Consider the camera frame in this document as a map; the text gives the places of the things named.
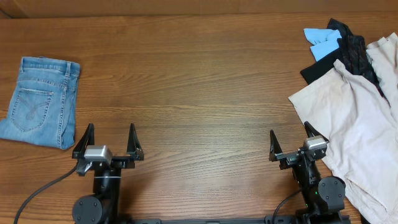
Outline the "blue denim jeans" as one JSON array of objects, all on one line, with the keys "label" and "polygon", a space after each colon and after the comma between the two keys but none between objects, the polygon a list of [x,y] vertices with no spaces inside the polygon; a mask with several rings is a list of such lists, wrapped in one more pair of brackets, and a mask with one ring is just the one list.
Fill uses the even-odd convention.
[{"label": "blue denim jeans", "polygon": [[75,143],[81,66],[45,57],[22,57],[1,138],[68,149]]}]

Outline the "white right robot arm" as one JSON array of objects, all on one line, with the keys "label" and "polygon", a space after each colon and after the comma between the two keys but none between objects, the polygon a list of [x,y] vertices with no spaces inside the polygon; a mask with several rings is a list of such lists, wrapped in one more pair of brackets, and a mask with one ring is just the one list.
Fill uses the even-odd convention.
[{"label": "white right robot arm", "polygon": [[[334,175],[322,177],[316,161],[326,156],[329,140],[320,134],[308,121],[304,122],[307,138],[295,152],[284,154],[273,130],[270,131],[269,160],[279,162],[280,169],[292,169],[299,189],[284,199],[265,223],[295,224],[347,224],[351,220],[341,211],[345,209],[345,182]],[[302,194],[306,208],[297,210],[295,215],[282,216],[280,208],[292,197]]]}]

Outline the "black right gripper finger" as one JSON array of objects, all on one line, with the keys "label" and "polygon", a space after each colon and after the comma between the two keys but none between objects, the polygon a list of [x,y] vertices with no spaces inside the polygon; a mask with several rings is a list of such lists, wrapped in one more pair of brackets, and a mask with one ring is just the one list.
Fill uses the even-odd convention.
[{"label": "black right gripper finger", "polygon": [[280,158],[283,155],[283,152],[273,130],[270,130],[269,136],[271,143],[269,151],[269,160],[275,162],[280,160]]},{"label": "black right gripper finger", "polygon": [[305,128],[306,134],[309,138],[315,137],[315,136],[321,136],[325,142],[329,141],[329,139],[327,139],[324,135],[322,135],[320,132],[318,132],[308,121],[305,121],[303,125]]}]

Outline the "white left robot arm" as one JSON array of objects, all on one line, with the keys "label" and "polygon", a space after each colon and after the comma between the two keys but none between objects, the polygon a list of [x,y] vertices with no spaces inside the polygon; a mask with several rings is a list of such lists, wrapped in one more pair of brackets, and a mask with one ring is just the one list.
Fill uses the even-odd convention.
[{"label": "white left robot arm", "polygon": [[135,168],[144,159],[144,151],[137,138],[134,124],[130,124],[125,156],[113,156],[106,145],[95,144],[95,128],[90,123],[72,152],[77,160],[76,173],[84,176],[94,172],[93,193],[80,197],[72,209],[76,224],[132,223],[128,214],[119,213],[121,172]]}]

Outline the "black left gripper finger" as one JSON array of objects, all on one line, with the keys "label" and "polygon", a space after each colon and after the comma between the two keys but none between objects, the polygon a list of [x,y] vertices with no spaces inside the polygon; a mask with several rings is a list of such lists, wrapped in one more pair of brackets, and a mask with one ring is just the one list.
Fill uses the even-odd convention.
[{"label": "black left gripper finger", "polygon": [[82,136],[79,140],[77,145],[72,151],[72,158],[73,159],[82,159],[84,158],[84,154],[86,151],[86,147],[89,145],[95,144],[95,127],[94,124],[90,123]]},{"label": "black left gripper finger", "polygon": [[138,140],[136,127],[134,123],[130,124],[129,137],[127,142],[127,154],[130,155],[135,161],[144,160],[144,151],[142,150],[141,144]]}]

